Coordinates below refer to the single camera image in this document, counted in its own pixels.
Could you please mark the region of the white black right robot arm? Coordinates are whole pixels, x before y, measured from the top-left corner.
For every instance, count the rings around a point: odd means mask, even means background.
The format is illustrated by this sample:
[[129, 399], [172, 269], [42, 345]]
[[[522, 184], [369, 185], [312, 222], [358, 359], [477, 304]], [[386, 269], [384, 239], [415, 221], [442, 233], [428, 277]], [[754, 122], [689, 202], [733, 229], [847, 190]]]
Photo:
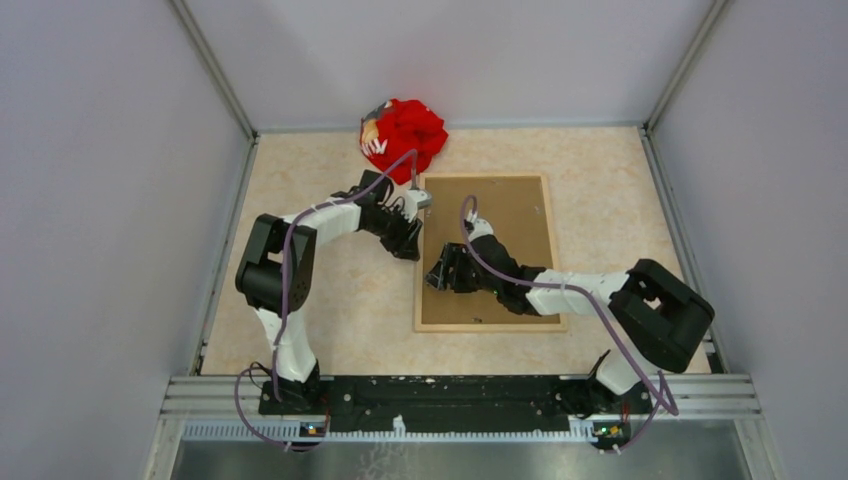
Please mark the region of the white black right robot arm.
[[640, 259], [623, 272], [581, 274], [519, 263], [492, 235], [447, 243], [424, 281], [438, 291], [492, 294], [517, 315], [598, 318], [615, 345], [590, 374], [589, 404], [612, 412], [636, 385], [671, 413], [665, 373], [685, 372], [715, 318], [713, 306], [670, 270]]

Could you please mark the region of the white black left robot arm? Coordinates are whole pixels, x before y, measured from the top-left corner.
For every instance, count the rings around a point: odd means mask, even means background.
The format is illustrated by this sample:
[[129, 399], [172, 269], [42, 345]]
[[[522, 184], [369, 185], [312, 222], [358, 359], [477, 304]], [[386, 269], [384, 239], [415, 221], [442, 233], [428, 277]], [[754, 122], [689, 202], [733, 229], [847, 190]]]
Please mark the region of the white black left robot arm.
[[320, 368], [309, 345], [304, 316], [317, 250], [341, 236], [367, 232], [393, 257], [416, 262], [421, 257], [418, 238], [423, 227], [418, 213], [431, 204], [428, 191], [412, 186], [395, 194], [390, 178], [366, 170], [357, 185], [306, 210], [256, 218], [235, 287], [267, 336], [272, 354], [271, 398], [302, 414], [314, 410], [320, 401]]

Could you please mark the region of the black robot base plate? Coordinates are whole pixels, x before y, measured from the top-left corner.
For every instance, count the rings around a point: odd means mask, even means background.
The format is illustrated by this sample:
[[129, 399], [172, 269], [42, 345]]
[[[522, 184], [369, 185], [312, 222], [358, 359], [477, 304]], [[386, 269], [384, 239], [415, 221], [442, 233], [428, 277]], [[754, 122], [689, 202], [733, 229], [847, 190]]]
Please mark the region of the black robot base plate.
[[647, 414], [653, 407], [647, 389], [635, 386], [617, 396], [585, 375], [465, 376], [323, 376], [304, 393], [293, 384], [263, 384], [258, 412], [262, 415], [340, 415], [362, 407], [529, 407], [544, 414]]

